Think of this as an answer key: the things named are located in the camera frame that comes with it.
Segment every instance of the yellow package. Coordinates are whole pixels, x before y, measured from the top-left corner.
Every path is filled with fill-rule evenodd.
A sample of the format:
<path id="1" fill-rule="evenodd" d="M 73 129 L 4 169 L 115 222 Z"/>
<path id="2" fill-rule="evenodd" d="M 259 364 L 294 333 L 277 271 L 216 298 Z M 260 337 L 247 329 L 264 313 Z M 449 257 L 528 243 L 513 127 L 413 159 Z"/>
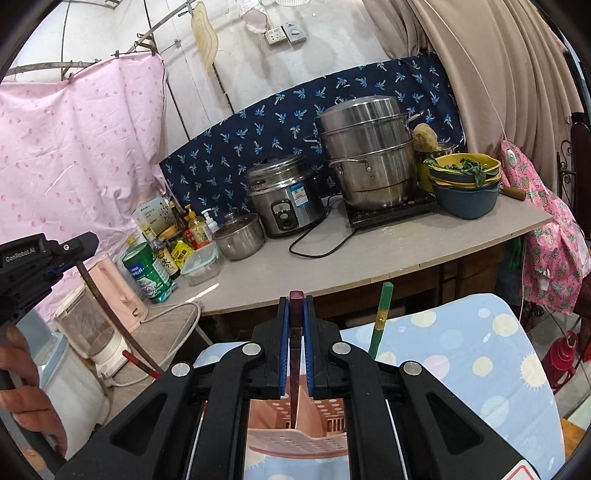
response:
<path id="1" fill-rule="evenodd" d="M 187 257 L 194 251 L 195 250 L 188 246 L 183 240 L 178 240 L 171 252 L 174 258 L 174 263 L 176 263 L 179 268 L 182 268 Z"/>

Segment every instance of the green chopstick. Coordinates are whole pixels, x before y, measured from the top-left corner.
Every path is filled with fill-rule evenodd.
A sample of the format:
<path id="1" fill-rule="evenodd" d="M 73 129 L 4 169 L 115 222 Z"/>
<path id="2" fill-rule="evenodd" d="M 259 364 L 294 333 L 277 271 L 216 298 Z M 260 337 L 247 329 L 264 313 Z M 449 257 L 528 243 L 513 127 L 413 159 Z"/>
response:
<path id="1" fill-rule="evenodd" d="M 384 282 L 382 285 L 382 294 L 379 297 L 378 316 L 375 319 L 374 332 L 371 335 L 371 343 L 369 344 L 369 354 L 373 360 L 375 360 L 378 354 L 379 343 L 382 341 L 393 292 L 394 285 L 389 281 Z"/>

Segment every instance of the white countertop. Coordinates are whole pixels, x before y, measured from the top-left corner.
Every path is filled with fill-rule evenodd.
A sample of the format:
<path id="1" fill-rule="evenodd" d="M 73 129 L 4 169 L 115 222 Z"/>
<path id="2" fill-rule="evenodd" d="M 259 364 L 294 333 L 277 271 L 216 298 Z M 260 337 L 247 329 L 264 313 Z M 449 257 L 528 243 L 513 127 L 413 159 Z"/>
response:
<path id="1" fill-rule="evenodd" d="M 350 233 L 344 205 L 335 202 L 329 217 L 295 246 L 296 251 L 322 254 Z M 196 287 L 179 277 L 179 288 L 167 302 L 181 303 L 216 286 L 200 297 L 203 314 L 216 314 L 277 304 L 291 290 L 315 296 L 333 293 L 463 257 L 529 232 L 551 218 L 530 202 L 499 195 L 494 210 L 477 220 L 442 211 L 429 213 L 361 230 L 335 253 L 316 260 L 288 252 L 297 236 L 268 239 L 249 258 L 225 259 L 217 277 Z"/>

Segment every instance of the small stainless saucepan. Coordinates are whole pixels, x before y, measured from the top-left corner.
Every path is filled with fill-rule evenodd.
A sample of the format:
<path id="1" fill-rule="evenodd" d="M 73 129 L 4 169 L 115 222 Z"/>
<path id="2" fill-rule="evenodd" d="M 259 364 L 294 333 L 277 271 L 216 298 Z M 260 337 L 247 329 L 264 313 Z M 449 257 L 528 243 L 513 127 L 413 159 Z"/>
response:
<path id="1" fill-rule="evenodd" d="M 258 252 L 267 240 L 256 213 L 226 214 L 226 223 L 213 234 L 217 247 L 230 260 L 242 260 Z"/>

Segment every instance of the pink pineapple print cloth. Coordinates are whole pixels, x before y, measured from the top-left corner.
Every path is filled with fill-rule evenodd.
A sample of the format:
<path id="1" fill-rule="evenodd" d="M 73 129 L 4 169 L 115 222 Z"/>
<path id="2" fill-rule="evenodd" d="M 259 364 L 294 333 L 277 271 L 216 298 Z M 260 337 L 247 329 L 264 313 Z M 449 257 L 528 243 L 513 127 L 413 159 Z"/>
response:
<path id="1" fill-rule="evenodd" d="M 523 298 L 571 314 L 583 278 L 591 270 L 584 237 L 569 207 L 545 187 L 530 160 L 513 143 L 501 142 L 501 182 L 526 191 L 527 200 L 553 220 L 526 235 Z"/>

